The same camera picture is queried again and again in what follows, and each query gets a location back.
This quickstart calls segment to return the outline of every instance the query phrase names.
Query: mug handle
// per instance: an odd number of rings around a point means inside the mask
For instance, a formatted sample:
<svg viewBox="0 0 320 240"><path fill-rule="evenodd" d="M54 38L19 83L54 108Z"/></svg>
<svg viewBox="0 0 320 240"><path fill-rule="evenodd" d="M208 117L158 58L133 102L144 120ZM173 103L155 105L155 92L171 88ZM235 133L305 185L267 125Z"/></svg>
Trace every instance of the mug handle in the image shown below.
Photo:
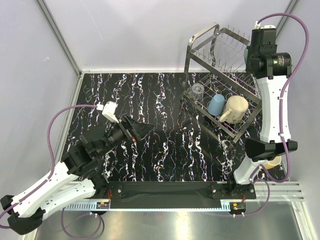
<svg viewBox="0 0 320 240"><path fill-rule="evenodd" d="M224 122L227 119L227 116L231 113L231 110L228 109L219 119L219 122Z"/></svg>

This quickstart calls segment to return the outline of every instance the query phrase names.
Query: blue cup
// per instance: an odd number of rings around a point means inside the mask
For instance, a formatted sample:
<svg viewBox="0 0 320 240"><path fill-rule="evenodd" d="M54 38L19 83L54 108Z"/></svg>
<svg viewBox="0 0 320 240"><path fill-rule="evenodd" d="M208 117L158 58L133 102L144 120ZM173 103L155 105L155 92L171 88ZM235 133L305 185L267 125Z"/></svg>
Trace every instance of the blue cup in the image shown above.
<svg viewBox="0 0 320 240"><path fill-rule="evenodd" d="M216 94L211 99L208 106L208 113L213 116L219 116L222 113L225 105L225 97L221 94Z"/></svg>

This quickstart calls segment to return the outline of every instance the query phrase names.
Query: marble tabletop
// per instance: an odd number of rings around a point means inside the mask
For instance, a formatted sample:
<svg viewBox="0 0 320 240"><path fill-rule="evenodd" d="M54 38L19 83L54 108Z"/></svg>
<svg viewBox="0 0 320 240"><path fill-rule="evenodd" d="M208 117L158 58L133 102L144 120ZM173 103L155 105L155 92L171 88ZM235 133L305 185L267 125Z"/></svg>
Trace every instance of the marble tabletop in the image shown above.
<svg viewBox="0 0 320 240"><path fill-rule="evenodd" d="M207 73L190 73L192 85ZM202 116L186 101L181 102L183 73L86 73L77 104L117 103L116 116L155 125L145 139L124 141L105 155L103 172L108 181L224 181L245 157L245 140L259 136L258 115L237 143ZM75 109L64 152L79 136L98 124L100 113ZM271 169L282 178L281 166Z"/></svg>

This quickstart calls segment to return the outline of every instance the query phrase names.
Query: metal floor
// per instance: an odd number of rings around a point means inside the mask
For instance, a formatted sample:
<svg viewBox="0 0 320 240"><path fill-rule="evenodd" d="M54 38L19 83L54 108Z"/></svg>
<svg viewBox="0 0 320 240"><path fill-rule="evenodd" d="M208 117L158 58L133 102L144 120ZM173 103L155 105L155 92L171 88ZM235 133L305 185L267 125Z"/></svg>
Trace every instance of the metal floor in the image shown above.
<svg viewBox="0 0 320 240"><path fill-rule="evenodd" d="M260 206L247 203L247 212ZM68 225L84 212L67 211ZM290 203L270 202L255 216L223 217L223 212L115 212L105 213L104 229L95 240L301 240L298 224ZM98 220L86 216L67 228L77 237L86 237L98 226ZM61 212L45 220L38 228L36 240L70 240L61 228Z"/></svg>

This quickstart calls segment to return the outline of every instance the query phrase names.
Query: dish rack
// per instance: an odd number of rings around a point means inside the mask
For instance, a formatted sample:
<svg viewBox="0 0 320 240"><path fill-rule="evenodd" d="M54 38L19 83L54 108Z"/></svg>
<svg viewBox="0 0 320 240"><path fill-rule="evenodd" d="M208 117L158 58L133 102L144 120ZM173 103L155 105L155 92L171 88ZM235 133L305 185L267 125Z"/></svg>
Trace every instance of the dish rack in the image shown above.
<svg viewBox="0 0 320 240"><path fill-rule="evenodd" d="M208 35L210 31L213 31L213 34L193 47L197 39ZM181 100L187 100L201 114L230 135L232 141L236 143L261 111L262 100L256 79L245 70L244 52L250 41L244 34L240 35L240 32L234 31L228 27L220 29L219 24L214 23L190 38L186 51L184 66L186 78L182 83ZM190 59L209 71L205 77L195 82L204 86L201 100L191 99L188 95L191 87L188 74ZM248 101L249 108L239 123L219 122L219 116L208 113L209 102L215 94L222 94L226 100L232 95L239 95Z"/></svg>

